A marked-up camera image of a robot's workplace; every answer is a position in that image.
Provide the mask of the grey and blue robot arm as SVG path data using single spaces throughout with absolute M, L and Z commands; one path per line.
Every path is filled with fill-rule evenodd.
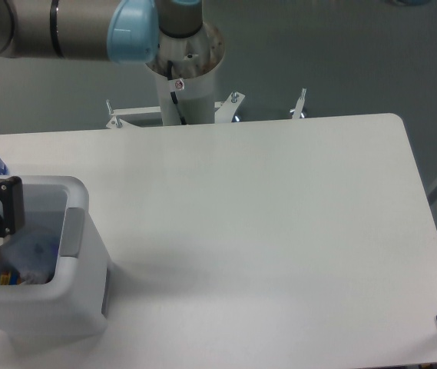
M 203 26 L 200 1 L 0 1 L 0 57 L 148 63 Z M 24 224 L 22 180 L 0 180 L 0 238 Z

